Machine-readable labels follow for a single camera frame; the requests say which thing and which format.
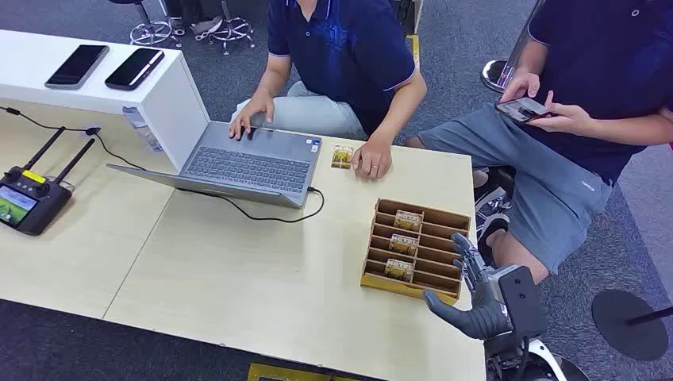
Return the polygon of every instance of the wooden card holder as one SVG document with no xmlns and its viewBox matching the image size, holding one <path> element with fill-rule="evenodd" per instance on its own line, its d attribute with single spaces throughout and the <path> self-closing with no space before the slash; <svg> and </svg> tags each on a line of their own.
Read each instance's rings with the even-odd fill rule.
<svg viewBox="0 0 673 381">
<path fill-rule="evenodd" d="M 395 228 L 393 224 L 398 210 L 422 215 L 420 232 Z M 468 235 L 470 223 L 468 216 L 380 198 L 371 222 L 371 236 L 360 285 L 414 298 L 423 298 L 423 291 L 431 290 L 442 301 L 454 304 L 460 296 L 463 273 L 453 265 L 460 255 L 456 254 L 456 244 L 451 241 L 451 235 Z M 392 252 L 389 247 L 393 234 L 417 238 L 419 246 L 416 253 Z M 413 264 L 409 282 L 385 276 L 389 259 Z"/>
</svg>

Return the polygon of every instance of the silver laptop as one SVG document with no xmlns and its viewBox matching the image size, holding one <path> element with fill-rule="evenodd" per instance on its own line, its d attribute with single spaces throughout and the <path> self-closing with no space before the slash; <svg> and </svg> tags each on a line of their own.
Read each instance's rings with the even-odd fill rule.
<svg viewBox="0 0 673 381">
<path fill-rule="evenodd" d="M 300 209 L 321 146 L 319 137 L 270 129 L 229 139 L 229 124 L 212 121 L 177 176 L 107 166 L 177 189 Z"/>
</svg>

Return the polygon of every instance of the prosthetic hand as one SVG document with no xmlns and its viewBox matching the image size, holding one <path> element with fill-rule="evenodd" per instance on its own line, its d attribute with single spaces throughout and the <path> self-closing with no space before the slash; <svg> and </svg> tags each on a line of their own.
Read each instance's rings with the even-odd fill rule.
<svg viewBox="0 0 673 381">
<path fill-rule="evenodd" d="M 530 270 L 515 264 L 486 266 L 466 237 L 451 238 L 463 256 L 456 265 L 463 270 L 473 308 L 458 310 L 426 291 L 430 310 L 465 335 L 483 340 L 488 368 L 499 379 L 565 381 L 553 355 L 537 340 L 547 322 Z"/>
</svg>

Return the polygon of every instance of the navy polo shirt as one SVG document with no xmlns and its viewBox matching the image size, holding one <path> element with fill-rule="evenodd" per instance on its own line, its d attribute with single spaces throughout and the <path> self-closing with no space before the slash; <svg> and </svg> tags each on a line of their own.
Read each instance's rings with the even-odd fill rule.
<svg viewBox="0 0 673 381">
<path fill-rule="evenodd" d="M 415 68 L 388 0 L 317 0 L 309 22 L 295 0 L 269 0 L 268 45 L 292 57 L 306 89 L 348 103 L 370 135 Z"/>
<path fill-rule="evenodd" d="M 596 119 L 673 110 L 673 1 L 547 0 L 529 32 L 549 51 L 538 102 L 554 90 L 554 102 L 581 106 Z M 608 184 L 644 149 L 521 128 Z"/>
</svg>

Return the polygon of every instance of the small card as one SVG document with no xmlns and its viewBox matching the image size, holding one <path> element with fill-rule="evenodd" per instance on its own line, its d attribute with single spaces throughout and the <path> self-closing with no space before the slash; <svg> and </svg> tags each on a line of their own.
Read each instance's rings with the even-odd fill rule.
<svg viewBox="0 0 673 381">
<path fill-rule="evenodd" d="M 337 145 L 332 154 L 332 168 L 351 169 L 353 160 L 353 147 Z"/>
<path fill-rule="evenodd" d="M 383 274 L 388 278 L 410 282 L 411 275 L 413 274 L 413 264 L 403 260 L 389 259 Z"/>
<path fill-rule="evenodd" d="M 398 210 L 397 214 L 395 215 L 395 222 L 393 226 L 418 233 L 421 231 L 421 222 L 423 222 L 423 215 L 405 212 L 404 210 Z"/>
<path fill-rule="evenodd" d="M 388 250 L 392 252 L 399 252 L 407 256 L 415 256 L 418 249 L 418 238 L 403 236 L 401 234 L 393 234 L 390 239 L 390 246 Z"/>
</svg>

